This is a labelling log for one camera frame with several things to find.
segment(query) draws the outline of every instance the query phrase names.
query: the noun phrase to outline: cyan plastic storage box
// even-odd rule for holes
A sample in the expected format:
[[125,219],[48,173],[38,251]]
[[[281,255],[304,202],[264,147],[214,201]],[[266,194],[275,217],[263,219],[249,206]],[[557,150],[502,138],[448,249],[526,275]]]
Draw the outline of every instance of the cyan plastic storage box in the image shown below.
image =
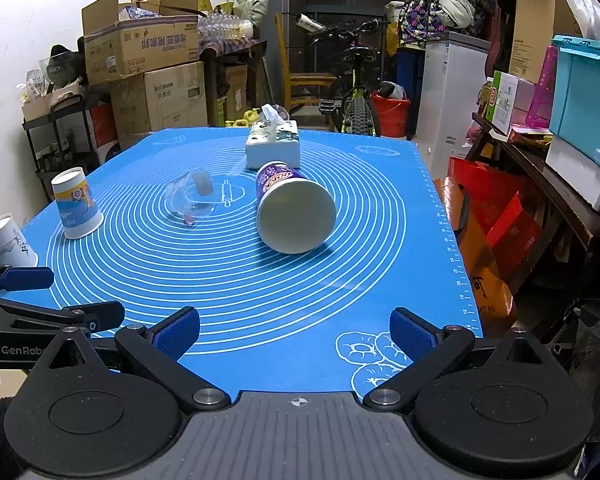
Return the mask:
[[600,41],[556,36],[558,72],[549,130],[590,159],[600,148]]

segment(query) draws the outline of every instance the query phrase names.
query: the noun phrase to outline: clear glass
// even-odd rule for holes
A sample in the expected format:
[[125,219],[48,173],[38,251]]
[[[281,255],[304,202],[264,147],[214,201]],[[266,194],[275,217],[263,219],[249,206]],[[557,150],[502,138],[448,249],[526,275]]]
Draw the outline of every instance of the clear glass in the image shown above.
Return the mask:
[[208,171],[192,170],[167,184],[164,199],[170,213],[194,225],[223,202],[223,191],[222,182],[215,182]]

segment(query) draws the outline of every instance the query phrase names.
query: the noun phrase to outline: paper cup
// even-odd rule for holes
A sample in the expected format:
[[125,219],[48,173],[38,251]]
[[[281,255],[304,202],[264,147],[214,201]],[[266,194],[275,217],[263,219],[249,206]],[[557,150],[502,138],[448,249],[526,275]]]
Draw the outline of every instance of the paper cup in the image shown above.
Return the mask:
[[336,222],[329,192],[284,162],[269,162],[256,175],[256,224],[262,241],[283,254],[311,251]]
[[0,216],[0,265],[35,267],[38,255],[10,214]]
[[56,175],[51,181],[51,187],[54,189],[66,238],[82,238],[100,227],[104,216],[91,197],[82,168],[71,168]]

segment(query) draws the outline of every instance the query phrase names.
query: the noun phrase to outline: wooden table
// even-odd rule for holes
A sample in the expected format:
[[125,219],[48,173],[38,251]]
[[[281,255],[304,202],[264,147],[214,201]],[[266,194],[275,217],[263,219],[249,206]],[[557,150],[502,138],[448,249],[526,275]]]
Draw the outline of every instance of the wooden table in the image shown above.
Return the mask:
[[600,213],[594,211],[573,187],[547,166],[542,156],[514,144],[494,139],[490,135],[491,130],[501,135],[503,132],[478,114],[474,114],[474,121],[480,124],[482,133],[474,141],[466,156],[467,160],[483,160],[493,164],[493,160],[485,160],[480,156],[484,147],[489,143],[492,144],[499,151],[500,159],[506,158],[509,163],[522,170],[534,181],[552,205],[552,211],[543,227],[541,237],[509,280],[512,293],[515,294],[520,289],[552,242],[555,242],[556,235],[561,229],[571,230],[574,239],[579,242],[584,251],[582,264],[574,268],[573,279],[564,290],[564,297],[560,302],[563,308],[554,312],[554,316],[545,318],[536,327],[535,332],[542,336],[551,332],[552,326],[561,321],[570,306],[590,293],[591,285],[600,276]]
[[265,40],[208,41],[200,45],[200,61],[205,64],[206,116],[209,126],[218,124],[218,63],[224,56],[247,57],[247,102],[251,107],[261,107],[257,97],[258,74],[264,76],[263,59],[267,51]]

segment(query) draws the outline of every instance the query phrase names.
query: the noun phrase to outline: bicycle tire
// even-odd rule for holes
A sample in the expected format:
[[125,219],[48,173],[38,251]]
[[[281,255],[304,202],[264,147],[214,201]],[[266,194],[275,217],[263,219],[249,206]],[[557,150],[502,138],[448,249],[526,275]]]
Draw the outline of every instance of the bicycle tire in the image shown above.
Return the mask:
[[380,121],[376,107],[362,96],[351,100],[350,121],[352,134],[380,136]]
[[374,125],[374,137],[380,137],[382,130],[380,129],[380,117],[378,116],[376,105],[371,99],[367,99],[366,104],[369,107],[369,113],[371,113],[371,120]]

